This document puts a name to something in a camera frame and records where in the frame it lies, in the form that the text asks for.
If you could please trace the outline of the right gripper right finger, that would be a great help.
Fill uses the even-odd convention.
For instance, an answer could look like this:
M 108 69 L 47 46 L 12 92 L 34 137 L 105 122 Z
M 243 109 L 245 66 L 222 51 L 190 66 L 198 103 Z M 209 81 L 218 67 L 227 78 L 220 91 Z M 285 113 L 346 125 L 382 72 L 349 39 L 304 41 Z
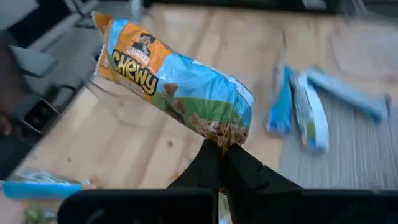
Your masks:
M 237 144 L 223 159 L 223 182 L 233 224 L 290 224 L 296 214 L 301 186 Z

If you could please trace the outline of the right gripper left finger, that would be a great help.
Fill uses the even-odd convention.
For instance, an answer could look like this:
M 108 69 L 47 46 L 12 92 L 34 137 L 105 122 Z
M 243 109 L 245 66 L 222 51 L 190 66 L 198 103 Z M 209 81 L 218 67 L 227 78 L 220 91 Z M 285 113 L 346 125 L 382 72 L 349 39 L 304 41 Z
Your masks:
M 169 186 L 170 188 L 206 188 L 219 190 L 221 154 L 217 145 L 206 139 L 189 166 Z

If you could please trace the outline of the blue orange Chewy granola bar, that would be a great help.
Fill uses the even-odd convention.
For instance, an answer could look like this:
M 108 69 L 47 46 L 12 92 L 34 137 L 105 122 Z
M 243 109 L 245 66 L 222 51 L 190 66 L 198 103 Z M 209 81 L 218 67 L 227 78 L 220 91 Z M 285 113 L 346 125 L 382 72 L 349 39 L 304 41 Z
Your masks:
M 239 80 L 172 50 L 129 20 L 92 16 L 104 38 L 97 75 L 126 87 L 223 152 L 245 143 L 254 97 Z

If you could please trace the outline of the blue wrapped granola bar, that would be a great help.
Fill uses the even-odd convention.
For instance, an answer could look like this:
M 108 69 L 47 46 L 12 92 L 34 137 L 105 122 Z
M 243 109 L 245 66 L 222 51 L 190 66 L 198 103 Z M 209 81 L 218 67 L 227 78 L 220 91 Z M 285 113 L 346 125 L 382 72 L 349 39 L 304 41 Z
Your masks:
M 389 95 L 377 98 L 314 68 L 308 69 L 305 74 L 310 84 L 364 111 L 375 122 L 389 119 L 391 113 Z
M 273 69 L 271 104 L 265 123 L 270 133 L 287 134 L 292 129 L 292 94 L 289 85 L 292 72 L 285 64 Z
M 83 190 L 81 184 L 49 184 L 6 181 L 0 191 L 11 200 L 67 198 Z

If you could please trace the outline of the pale green granola bar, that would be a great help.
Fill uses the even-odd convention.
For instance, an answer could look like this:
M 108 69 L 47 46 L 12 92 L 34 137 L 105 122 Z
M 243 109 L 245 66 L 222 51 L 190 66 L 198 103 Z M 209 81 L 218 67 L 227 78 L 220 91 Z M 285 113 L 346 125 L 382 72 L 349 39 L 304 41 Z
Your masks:
M 25 170 L 20 173 L 12 174 L 7 180 L 19 182 L 36 182 L 41 184 L 92 184 L 91 180 L 69 179 L 61 175 L 53 175 L 48 172 Z

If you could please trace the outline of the green wrapped granola bar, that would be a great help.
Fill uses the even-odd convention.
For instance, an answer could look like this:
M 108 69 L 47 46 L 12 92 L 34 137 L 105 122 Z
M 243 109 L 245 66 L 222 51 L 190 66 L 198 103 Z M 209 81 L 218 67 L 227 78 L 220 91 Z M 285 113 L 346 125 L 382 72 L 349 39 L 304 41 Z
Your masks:
M 37 205 L 29 205 L 24 210 L 22 224 L 54 224 L 57 214 Z

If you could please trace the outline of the grey table mat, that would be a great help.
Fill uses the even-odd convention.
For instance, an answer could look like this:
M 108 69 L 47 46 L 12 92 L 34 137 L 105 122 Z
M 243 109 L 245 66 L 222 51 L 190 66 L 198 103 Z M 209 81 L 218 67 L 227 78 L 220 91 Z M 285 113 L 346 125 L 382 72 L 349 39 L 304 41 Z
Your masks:
M 306 188 L 398 190 L 398 107 L 375 123 L 352 106 L 318 92 L 330 148 L 310 152 L 294 129 L 285 139 L 279 173 Z

